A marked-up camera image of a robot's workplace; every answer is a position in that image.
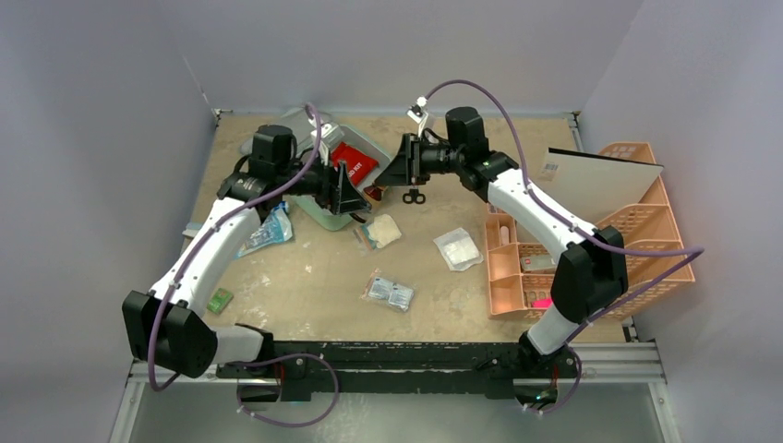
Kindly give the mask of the red first aid pouch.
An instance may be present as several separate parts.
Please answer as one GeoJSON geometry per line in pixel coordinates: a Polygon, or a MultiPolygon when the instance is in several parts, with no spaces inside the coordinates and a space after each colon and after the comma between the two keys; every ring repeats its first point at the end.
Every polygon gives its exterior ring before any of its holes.
{"type": "Polygon", "coordinates": [[[345,142],[340,142],[332,151],[331,162],[335,168],[338,168],[341,162],[345,163],[347,174],[354,186],[359,186],[379,166],[377,160],[345,142]]]}

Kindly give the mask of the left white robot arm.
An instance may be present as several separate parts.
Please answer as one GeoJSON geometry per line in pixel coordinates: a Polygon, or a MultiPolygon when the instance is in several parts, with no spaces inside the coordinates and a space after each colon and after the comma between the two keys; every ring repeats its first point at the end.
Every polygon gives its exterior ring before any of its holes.
{"type": "Polygon", "coordinates": [[[208,219],[186,250],[148,291],[125,298],[122,315],[135,358],[187,377],[198,377],[213,364],[240,364],[252,377],[272,371],[269,332],[246,325],[214,329],[203,316],[241,246],[284,196],[311,196],[334,215],[370,210],[346,162],[330,159],[329,144],[341,135],[336,124],[317,126],[310,134],[312,150],[300,158],[291,128],[257,129],[249,154],[221,182],[208,219]]]}

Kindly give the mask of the brown bottle orange cap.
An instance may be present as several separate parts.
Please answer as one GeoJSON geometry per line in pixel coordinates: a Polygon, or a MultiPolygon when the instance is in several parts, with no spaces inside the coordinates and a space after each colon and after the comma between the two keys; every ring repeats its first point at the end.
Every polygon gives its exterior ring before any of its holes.
{"type": "Polygon", "coordinates": [[[379,204],[383,200],[385,188],[383,186],[367,186],[364,193],[371,204],[379,204]]]}

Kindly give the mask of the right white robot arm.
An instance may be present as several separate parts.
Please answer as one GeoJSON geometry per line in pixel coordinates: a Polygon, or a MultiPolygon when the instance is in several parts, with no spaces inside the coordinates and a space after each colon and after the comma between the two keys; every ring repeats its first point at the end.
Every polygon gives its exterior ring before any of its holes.
{"type": "Polygon", "coordinates": [[[629,286],[621,233],[597,229],[558,204],[532,182],[507,154],[492,150],[477,110],[464,106],[446,114],[447,136],[431,130],[429,114],[415,105],[407,112],[418,125],[402,136],[398,153],[376,178],[376,186],[406,186],[407,204],[422,204],[419,186],[434,174],[455,174],[462,186],[511,215],[556,261],[552,304],[519,339],[518,362],[539,376],[587,318],[611,305],[629,286]]]}

